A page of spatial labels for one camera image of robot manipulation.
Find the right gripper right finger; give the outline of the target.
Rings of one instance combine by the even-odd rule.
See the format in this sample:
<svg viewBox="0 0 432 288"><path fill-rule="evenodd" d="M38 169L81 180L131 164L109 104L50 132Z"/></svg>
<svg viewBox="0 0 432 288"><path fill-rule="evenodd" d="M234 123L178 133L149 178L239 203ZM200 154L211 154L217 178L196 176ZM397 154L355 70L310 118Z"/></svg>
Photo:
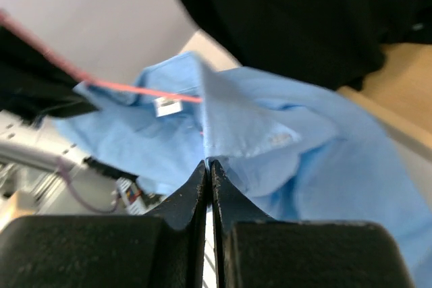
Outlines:
<svg viewBox="0 0 432 288"><path fill-rule="evenodd" d="M393 237L376 223L276 221L211 165L219 287L412 287Z"/></svg>

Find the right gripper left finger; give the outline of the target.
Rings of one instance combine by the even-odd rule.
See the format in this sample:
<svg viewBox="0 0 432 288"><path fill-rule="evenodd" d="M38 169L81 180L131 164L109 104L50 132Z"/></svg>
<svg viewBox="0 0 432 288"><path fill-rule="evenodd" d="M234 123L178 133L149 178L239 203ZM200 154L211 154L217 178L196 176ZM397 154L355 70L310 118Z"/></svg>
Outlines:
<svg viewBox="0 0 432 288"><path fill-rule="evenodd" d="M26 216L1 232L2 287L200 287L206 180L142 216Z"/></svg>

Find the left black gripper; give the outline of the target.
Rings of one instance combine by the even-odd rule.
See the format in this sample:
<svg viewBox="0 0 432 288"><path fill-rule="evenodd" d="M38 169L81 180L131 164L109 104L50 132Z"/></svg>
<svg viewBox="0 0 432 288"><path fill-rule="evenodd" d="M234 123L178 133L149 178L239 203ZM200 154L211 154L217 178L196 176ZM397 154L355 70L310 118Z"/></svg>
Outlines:
<svg viewBox="0 0 432 288"><path fill-rule="evenodd" d="M34 123L98 109L74 92L77 81L52 65L22 39L1 27L1 110Z"/></svg>

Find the light blue shirt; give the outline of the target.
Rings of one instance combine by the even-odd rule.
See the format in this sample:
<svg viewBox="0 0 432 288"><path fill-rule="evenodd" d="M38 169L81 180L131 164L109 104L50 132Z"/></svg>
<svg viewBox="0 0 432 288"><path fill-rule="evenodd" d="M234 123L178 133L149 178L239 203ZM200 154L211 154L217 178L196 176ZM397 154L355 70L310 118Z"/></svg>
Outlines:
<svg viewBox="0 0 432 288"><path fill-rule="evenodd" d="M280 221L373 221L396 239L417 287L431 286L431 209L394 143L340 95L249 67L215 71L182 53L146 68L143 88L186 94L163 103L79 84L97 110L58 119L59 133L103 164L170 195L200 161L218 160L232 183Z"/></svg>

